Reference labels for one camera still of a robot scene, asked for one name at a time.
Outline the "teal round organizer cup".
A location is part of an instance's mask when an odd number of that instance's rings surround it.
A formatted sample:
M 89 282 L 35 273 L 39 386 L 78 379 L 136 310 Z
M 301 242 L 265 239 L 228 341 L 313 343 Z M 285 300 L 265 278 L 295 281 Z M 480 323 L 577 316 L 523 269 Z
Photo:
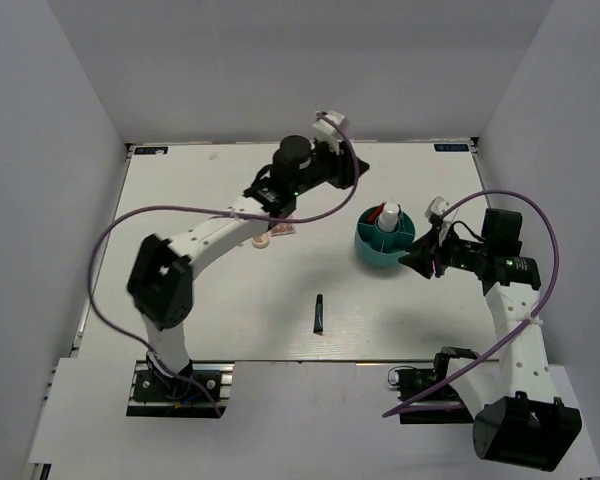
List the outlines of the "teal round organizer cup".
M 377 206 L 365 210 L 359 217 L 354 237 L 354 250 L 365 265 L 377 268 L 394 268 L 406 255 L 415 240 L 416 229 L 411 218 L 401 209 L 398 226 L 394 232 L 385 233 L 376 222 L 371 225 L 367 218 Z

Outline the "white cap toner bottle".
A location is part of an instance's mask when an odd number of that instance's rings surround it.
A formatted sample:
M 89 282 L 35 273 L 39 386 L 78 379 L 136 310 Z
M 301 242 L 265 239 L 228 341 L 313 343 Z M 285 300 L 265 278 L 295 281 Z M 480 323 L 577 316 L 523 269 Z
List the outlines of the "white cap toner bottle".
M 376 220 L 376 226 L 385 233 L 394 232 L 398 226 L 401 208 L 398 204 L 387 202 L 383 205 Z

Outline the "black mascara tube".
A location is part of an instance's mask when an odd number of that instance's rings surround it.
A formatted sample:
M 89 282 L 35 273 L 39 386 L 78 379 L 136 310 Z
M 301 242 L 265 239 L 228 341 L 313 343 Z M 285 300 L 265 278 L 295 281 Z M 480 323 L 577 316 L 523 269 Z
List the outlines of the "black mascara tube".
M 316 296 L 314 310 L 313 333 L 322 334 L 324 331 L 324 297 L 322 294 Z

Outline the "red lip gloss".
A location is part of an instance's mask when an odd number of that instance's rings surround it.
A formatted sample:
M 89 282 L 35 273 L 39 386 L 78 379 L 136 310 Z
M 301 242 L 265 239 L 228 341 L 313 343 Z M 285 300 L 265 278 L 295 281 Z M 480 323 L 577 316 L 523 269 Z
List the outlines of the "red lip gloss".
M 382 202 L 380 205 L 378 205 L 373 212 L 369 215 L 369 217 L 367 218 L 367 222 L 371 225 L 373 225 L 377 218 L 380 216 L 380 214 L 383 212 L 384 210 L 384 206 L 385 206 L 385 202 Z

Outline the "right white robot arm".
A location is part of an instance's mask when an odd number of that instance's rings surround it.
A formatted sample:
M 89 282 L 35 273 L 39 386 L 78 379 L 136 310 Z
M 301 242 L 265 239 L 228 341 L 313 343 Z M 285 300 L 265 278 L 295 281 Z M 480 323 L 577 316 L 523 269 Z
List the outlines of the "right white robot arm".
M 486 368 L 487 354 L 444 347 L 430 370 L 399 370 L 403 422 L 421 422 L 438 408 L 463 408 L 472 417 L 476 455 L 541 471 L 554 471 L 582 429 L 578 409 L 568 407 L 550 375 L 541 321 L 540 275 L 535 260 L 521 254 L 522 216 L 488 209 L 482 230 L 464 240 L 453 222 L 428 212 L 430 230 L 400 260 L 425 278 L 448 268 L 471 272 L 481 282 L 491 313 L 499 373 Z

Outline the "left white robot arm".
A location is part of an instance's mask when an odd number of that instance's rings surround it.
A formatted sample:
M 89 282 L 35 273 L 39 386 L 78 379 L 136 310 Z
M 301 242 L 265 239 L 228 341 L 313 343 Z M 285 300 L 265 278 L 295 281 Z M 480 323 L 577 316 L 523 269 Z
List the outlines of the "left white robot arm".
M 185 233 L 143 240 L 127 291 L 146 326 L 160 391 L 179 399 L 190 390 L 182 323 L 193 309 L 194 281 L 203 270 L 240 243 L 268 232 L 276 219 L 291 216 L 300 195 L 323 183 L 348 189 L 368 169 L 343 141 L 332 148 L 325 141 L 288 136 L 227 216 L 213 213 Z

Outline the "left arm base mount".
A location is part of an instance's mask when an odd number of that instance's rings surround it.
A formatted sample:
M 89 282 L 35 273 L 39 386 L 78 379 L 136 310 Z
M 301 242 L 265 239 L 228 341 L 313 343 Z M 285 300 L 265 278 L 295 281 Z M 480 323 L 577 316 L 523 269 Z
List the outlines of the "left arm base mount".
M 132 375 L 126 416 L 138 418 L 220 419 L 233 383 L 234 363 L 191 363 L 181 374 L 200 387 L 167 379 L 146 360 L 137 361 Z

